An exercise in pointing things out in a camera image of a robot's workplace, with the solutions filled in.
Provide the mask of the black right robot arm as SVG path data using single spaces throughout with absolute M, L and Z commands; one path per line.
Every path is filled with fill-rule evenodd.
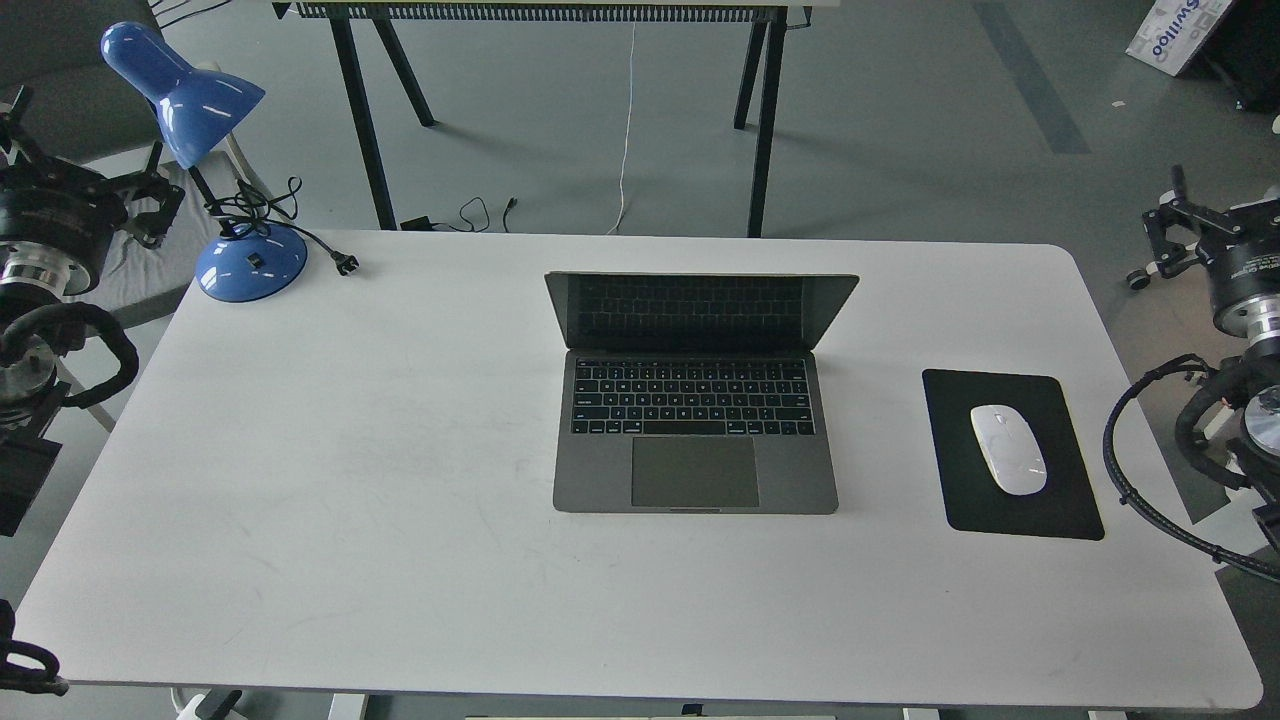
M 1155 509 L 1126 478 L 1115 451 L 1115 428 L 1128 405 L 1156 380 L 1199 373 L 1203 380 L 1178 414 L 1172 438 L 1179 454 L 1202 477 L 1226 489 L 1254 489 L 1261 505 L 1252 510 L 1265 541 L 1277 544 L 1277 387 L 1279 387 L 1279 219 L 1277 200 L 1254 200 L 1220 211 L 1194 202 L 1185 172 L 1171 169 L 1171 188 L 1157 208 L 1142 217 L 1151 264 L 1132 272 L 1132 290 L 1152 275 L 1171 279 L 1204 268 L 1210 283 L 1213 327 L 1247 346 L 1242 355 L 1213 366 L 1196 354 L 1183 354 L 1147 372 L 1117 400 L 1103 427 L 1103 466 L 1119 502 L 1166 536 L 1208 555 L 1215 562 L 1275 583 L 1277 566 L 1247 553 L 1225 550 L 1179 527 Z M 1212 407 L 1239 413 L 1239 432 L 1228 443 L 1236 468 L 1215 461 L 1207 436 L 1198 429 Z

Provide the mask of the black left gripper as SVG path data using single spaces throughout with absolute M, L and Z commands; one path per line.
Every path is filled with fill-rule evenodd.
M 109 243 L 118 231 L 146 249 L 165 238 L 186 197 L 157 170 L 160 142 L 142 170 L 108 178 L 45 152 L 22 127 L 35 92 L 19 85 L 3 106 L 3 238 Z

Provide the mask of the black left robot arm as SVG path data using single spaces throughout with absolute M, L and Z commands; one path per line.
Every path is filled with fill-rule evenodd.
M 1 530 L 17 533 L 52 470 L 60 445 L 46 430 L 64 407 L 86 409 L 123 391 L 140 373 L 138 354 L 118 319 L 82 295 L 102 279 L 119 231 L 146 249 L 165 238 L 184 200 L 146 165 L 108 178 L 46 154 L 22 127 L 33 95 L 18 86 L 3 105 L 1 191 Z M 118 361 L 99 384 L 73 391 L 58 360 L 100 336 Z

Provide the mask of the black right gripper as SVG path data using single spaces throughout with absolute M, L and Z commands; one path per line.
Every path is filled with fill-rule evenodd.
M 1225 211 L 1193 202 L 1188 197 L 1183 167 L 1171 167 L 1171 190 L 1160 205 L 1144 213 L 1144 231 L 1153 261 L 1148 273 L 1181 273 L 1196 264 L 1208 264 L 1238 245 L 1277 238 L 1277 187 L 1261 199 Z M 1183 227 L 1196 237 L 1196 249 L 1167 238 L 1167 229 Z

